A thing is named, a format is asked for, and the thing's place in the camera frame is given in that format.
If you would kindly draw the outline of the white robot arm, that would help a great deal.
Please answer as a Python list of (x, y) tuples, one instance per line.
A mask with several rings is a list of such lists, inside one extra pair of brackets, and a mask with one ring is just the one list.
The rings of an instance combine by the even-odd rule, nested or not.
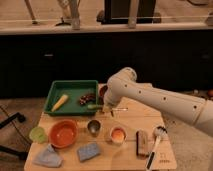
[(104, 106), (116, 107), (123, 97), (170, 114), (213, 137), (213, 101), (137, 83), (134, 69), (125, 67), (107, 81)]

